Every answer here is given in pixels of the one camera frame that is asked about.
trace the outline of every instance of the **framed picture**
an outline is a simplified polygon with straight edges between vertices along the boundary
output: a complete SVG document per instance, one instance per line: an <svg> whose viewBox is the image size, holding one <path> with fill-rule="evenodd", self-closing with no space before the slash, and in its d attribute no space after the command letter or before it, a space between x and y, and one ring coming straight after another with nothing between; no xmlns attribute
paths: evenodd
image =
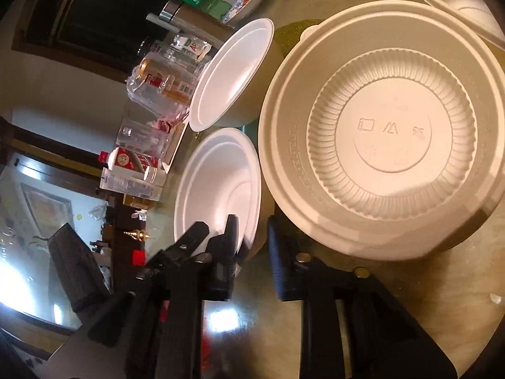
<svg viewBox="0 0 505 379"><path fill-rule="evenodd" d="M67 222L74 228L72 201L24 183L21 191L42 238L51 238Z"/></svg>

